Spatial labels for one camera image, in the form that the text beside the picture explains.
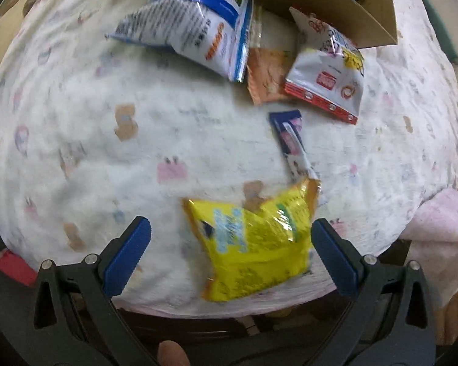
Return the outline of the person's thumb tip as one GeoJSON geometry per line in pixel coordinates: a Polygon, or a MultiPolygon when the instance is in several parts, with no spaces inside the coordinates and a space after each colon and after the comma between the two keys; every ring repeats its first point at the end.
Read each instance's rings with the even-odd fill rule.
{"type": "Polygon", "coordinates": [[[165,340],[159,344],[157,361],[161,366],[191,365],[183,348],[172,340],[165,340]]]}

